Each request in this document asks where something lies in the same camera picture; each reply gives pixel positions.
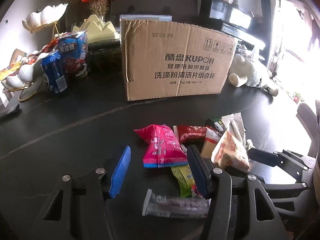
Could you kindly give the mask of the green yellow snack packet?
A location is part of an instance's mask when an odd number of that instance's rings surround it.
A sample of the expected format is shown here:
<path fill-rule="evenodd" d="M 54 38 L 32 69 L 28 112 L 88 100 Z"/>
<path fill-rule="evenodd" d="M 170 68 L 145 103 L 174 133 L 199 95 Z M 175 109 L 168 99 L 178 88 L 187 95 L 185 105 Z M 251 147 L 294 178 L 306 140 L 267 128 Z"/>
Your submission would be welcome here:
<path fill-rule="evenodd" d="M 189 165 L 174 166 L 171 171 L 178 181 L 181 198 L 200 196 Z"/>

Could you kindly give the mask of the orange white snack packet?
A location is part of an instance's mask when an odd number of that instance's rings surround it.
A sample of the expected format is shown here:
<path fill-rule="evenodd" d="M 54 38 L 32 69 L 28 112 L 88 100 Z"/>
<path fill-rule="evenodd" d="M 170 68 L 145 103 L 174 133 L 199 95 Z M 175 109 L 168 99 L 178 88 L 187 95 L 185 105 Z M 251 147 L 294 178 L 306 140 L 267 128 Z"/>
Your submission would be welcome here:
<path fill-rule="evenodd" d="M 211 162 L 223 170 L 230 166 L 247 171 L 250 166 L 245 147 L 229 131 L 223 133 L 212 151 Z"/>

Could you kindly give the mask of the beige white candy packet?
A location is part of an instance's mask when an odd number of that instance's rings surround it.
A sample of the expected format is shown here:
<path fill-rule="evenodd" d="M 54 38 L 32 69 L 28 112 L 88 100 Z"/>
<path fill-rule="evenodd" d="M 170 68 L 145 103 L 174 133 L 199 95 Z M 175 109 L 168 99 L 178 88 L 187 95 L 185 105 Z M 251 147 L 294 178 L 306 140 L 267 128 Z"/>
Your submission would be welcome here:
<path fill-rule="evenodd" d="M 204 139 L 204 145 L 201 150 L 201 157 L 210 159 L 212 156 L 212 152 L 216 147 L 217 143 L 221 138 L 221 133 L 216 131 L 215 129 L 211 129 L 209 127 L 206 128 L 206 136 Z"/>

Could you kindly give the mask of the red snack packet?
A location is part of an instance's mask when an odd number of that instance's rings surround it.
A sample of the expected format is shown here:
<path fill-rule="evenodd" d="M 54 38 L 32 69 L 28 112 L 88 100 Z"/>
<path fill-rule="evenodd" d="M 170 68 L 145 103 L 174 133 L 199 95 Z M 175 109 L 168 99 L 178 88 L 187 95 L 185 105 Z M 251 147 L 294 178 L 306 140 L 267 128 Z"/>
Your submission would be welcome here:
<path fill-rule="evenodd" d="M 206 130 L 207 128 L 203 126 L 173 126 L 173 131 L 180 144 L 204 141 L 206 137 Z"/>

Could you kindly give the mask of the silver black snack bar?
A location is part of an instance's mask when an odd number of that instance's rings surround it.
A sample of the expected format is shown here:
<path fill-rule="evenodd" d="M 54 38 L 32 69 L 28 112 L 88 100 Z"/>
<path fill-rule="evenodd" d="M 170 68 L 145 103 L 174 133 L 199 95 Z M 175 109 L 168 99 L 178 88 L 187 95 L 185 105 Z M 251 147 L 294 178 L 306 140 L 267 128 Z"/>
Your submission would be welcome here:
<path fill-rule="evenodd" d="M 156 216 L 176 219 L 204 219 L 208 215 L 210 199 L 201 197 L 180 198 L 156 195 L 148 189 L 142 209 L 142 216 Z"/>

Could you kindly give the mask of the pink snack packet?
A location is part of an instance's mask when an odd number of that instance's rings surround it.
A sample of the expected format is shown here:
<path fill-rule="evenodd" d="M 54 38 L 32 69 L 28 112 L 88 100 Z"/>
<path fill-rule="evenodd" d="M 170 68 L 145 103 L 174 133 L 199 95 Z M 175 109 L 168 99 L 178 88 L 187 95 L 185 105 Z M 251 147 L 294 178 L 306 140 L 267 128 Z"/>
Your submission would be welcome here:
<path fill-rule="evenodd" d="M 167 125 L 149 125 L 134 130 L 147 144 L 143 157 L 145 168 L 161 168 L 187 165 L 187 155 L 179 140 Z"/>

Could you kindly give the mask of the dark green snack packet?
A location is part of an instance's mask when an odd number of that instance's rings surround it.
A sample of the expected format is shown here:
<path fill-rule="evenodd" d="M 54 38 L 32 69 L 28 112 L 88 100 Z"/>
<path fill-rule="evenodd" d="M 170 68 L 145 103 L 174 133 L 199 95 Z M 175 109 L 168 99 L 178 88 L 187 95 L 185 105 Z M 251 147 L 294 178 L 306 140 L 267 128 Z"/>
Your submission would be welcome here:
<path fill-rule="evenodd" d="M 221 119 L 207 119 L 205 124 L 207 127 L 215 129 L 221 134 L 223 134 L 226 130 L 226 127 Z"/>

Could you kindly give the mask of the grey beige snack packet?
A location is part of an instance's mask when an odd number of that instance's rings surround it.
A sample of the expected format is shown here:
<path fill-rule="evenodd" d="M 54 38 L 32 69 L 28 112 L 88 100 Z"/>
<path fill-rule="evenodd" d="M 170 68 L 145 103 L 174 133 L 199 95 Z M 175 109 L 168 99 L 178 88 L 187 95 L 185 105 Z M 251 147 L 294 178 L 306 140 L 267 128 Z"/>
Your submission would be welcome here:
<path fill-rule="evenodd" d="M 244 128 L 241 113 L 234 113 L 225 115 L 221 118 L 225 128 L 240 141 L 244 146 L 246 145 L 246 130 Z"/>

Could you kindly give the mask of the brown cardboard box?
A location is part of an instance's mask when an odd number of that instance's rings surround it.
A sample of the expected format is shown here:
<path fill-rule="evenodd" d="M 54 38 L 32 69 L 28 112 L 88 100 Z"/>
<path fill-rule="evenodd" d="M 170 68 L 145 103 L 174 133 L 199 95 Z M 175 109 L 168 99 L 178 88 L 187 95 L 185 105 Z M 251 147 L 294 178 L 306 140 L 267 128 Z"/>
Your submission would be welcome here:
<path fill-rule="evenodd" d="M 221 93 L 236 44 L 232 36 L 197 25 L 123 20 L 127 100 Z"/>

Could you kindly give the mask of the blue soda can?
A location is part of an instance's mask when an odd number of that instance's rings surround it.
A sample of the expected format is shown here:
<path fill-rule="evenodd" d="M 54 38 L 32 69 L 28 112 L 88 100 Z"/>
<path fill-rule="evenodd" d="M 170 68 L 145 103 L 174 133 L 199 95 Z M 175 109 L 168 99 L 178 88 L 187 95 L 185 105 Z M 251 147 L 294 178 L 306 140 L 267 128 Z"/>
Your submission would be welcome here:
<path fill-rule="evenodd" d="M 49 91 L 53 94 L 61 94 L 67 89 L 65 70 L 61 63 L 59 50 L 49 53 L 41 61 L 41 68 Z"/>

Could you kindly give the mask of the two-tier white shell tray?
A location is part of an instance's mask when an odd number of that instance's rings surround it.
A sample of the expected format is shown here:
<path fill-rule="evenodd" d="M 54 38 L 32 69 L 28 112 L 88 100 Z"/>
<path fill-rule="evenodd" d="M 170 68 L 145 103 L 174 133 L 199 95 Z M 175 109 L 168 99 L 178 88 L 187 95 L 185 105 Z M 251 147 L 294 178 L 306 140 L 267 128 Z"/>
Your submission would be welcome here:
<path fill-rule="evenodd" d="M 19 102 L 27 101 L 33 97 L 43 83 L 40 77 L 40 63 L 57 46 L 58 38 L 65 35 L 58 30 L 57 24 L 67 10 L 68 4 L 61 3 L 57 6 L 48 5 L 43 10 L 29 14 L 22 20 L 22 25 L 30 34 L 38 33 L 47 28 L 52 28 L 51 41 L 40 50 L 35 50 L 21 59 L 20 62 L 9 64 L 1 70 L 1 85 L 4 92 L 20 92 Z"/>

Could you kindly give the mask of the blue snack carton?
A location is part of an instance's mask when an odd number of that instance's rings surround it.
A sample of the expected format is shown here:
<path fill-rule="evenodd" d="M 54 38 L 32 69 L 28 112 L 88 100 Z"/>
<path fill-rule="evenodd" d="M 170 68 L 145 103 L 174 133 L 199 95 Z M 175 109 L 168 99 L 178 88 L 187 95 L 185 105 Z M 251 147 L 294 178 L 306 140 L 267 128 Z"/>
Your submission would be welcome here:
<path fill-rule="evenodd" d="M 87 74 L 88 40 L 86 31 L 68 34 L 58 39 L 58 47 L 65 72 L 70 77 Z"/>

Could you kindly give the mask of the yellow mountain-shaped ornament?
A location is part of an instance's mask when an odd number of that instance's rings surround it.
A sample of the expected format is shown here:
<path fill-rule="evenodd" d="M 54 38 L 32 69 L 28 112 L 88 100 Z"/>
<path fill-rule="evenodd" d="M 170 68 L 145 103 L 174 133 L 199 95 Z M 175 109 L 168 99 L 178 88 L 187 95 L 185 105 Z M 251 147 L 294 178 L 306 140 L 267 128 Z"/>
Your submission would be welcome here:
<path fill-rule="evenodd" d="M 73 34 L 81 31 L 87 33 L 88 43 L 120 39 L 120 33 L 116 31 L 112 22 L 104 22 L 96 14 L 92 14 L 88 19 L 85 19 L 80 27 L 75 25 L 72 28 Z"/>

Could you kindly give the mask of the black piano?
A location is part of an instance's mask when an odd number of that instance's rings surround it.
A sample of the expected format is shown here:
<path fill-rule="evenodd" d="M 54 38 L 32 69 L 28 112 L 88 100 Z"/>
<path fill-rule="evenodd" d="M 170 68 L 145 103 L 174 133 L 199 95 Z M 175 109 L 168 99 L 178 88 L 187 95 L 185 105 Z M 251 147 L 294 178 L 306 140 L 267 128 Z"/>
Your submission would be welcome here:
<path fill-rule="evenodd" d="M 199 25 L 235 37 L 250 47 L 265 49 L 263 24 L 224 0 L 201 0 Z"/>

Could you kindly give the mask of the black television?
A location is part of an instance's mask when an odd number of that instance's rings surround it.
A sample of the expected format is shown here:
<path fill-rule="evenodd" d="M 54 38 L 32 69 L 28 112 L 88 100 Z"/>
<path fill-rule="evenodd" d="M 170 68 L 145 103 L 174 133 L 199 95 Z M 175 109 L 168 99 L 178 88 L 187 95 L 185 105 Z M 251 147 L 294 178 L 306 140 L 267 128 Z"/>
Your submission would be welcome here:
<path fill-rule="evenodd" d="M 201 0 L 115 0 L 111 15 L 169 15 L 175 22 L 192 23 L 199 16 Z"/>

